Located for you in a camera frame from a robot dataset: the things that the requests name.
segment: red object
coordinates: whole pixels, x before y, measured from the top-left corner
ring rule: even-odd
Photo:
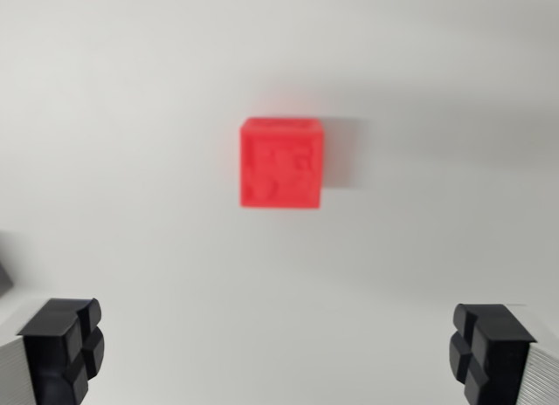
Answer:
[[[324,131],[317,119],[249,119],[241,127],[241,205],[317,209]]]

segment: ridged metal surface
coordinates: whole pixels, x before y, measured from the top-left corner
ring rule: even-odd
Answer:
[[[0,346],[0,405],[35,405],[22,339]]]
[[[517,405],[559,405],[559,357],[532,344]]]

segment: white backdrop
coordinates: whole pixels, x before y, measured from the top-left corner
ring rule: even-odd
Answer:
[[[559,332],[559,0],[0,0],[0,247],[97,297],[89,405],[466,403],[458,302]],[[322,208],[238,127],[325,120]]]

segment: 3d printed cube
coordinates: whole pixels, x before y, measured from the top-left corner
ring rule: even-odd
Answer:
[[[320,207],[324,132],[319,120],[252,118],[240,133],[241,205]]]

